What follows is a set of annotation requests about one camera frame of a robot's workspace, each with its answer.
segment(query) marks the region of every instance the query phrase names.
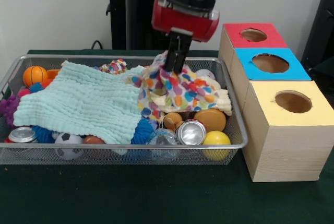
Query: metal basket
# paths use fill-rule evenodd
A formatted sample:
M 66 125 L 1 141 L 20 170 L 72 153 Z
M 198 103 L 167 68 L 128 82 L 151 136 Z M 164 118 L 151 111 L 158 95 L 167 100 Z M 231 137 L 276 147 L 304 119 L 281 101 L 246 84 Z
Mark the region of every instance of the metal basket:
M 60 68 L 63 61 L 88 66 L 101 66 L 117 58 L 125 59 L 128 68 L 150 65 L 153 57 L 133 56 L 84 56 L 84 55 L 27 55 L 15 60 L 0 83 L 2 95 L 17 92 L 24 87 L 22 75 L 26 68 L 39 65 L 45 69 Z M 174 164 L 174 165 L 227 165 L 238 149 L 247 142 L 247 134 L 236 97 L 225 65 L 217 58 L 189 57 L 187 64 L 193 71 L 212 71 L 222 88 L 227 88 L 232 102 L 233 115 L 228 117 L 224 132 L 231 145 L 189 146 L 189 145 L 85 145 L 85 144 L 11 144 L 4 143 L 10 133 L 5 119 L 0 117 L 0 164 Z M 225 157 L 213 161 L 204 155 Z M 79 154 L 78 158 L 66 160 L 68 152 Z

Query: red box top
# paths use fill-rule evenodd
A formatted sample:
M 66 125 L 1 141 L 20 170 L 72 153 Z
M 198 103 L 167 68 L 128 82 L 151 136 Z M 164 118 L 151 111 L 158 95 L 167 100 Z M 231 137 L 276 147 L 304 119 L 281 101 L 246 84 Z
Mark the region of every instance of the red box top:
M 234 48 L 288 48 L 270 23 L 227 23 L 224 27 Z

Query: soda can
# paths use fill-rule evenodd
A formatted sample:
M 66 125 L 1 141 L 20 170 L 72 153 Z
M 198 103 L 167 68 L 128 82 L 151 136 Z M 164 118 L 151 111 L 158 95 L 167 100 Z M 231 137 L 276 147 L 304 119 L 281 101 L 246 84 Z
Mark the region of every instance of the soda can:
M 207 134 L 204 125 L 198 120 L 185 121 L 175 132 L 183 145 L 201 145 Z
M 35 132 L 27 126 L 19 127 L 10 132 L 9 140 L 15 143 L 36 143 Z

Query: stacked boxes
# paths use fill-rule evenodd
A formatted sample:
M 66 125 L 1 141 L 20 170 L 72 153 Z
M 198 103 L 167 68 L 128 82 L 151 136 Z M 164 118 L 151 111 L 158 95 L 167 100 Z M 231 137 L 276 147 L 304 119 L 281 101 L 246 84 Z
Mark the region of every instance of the stacked boxes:
M 318 180 L 334 145 L 334 110 L 274 26 L 225 24 L 219 58 L 247 127 L 252 180 Z

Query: blue koosh ball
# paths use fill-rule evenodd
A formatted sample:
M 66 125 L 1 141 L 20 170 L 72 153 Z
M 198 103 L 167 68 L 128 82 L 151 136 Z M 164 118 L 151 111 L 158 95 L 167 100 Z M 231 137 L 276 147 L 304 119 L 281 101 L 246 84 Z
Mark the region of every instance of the blue koosh ball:
M 54 133 L 51 130 L 40 126 L 33 126 L 32 130 L 35 132 L 35 136 L 38 143 L 54 143 L 55 139 L 52 137 Z
M 29 90 L 31 93 L 38 92 L 44 90 L 44 88 L 41 86 L 40 82 L 37 82 L 33 84 L 31 87 L 29 87 Z
M 131 140 L 133 145 L 145 145 L 150 141 L 151 134 L 154 129 L 146 118 L 142 118 L 135 130 L 135 134 Z M 131 163 L 138 163 L 150 156 L 149 149 L 130 149 L 125 155 L 125 160 Z
M 134 145 L 147 144 L 153 132 L 154 129 L 151 123 L 147 119 L 142 118 L 136 127 L 135 134 L 131 140 L 131 144 Z

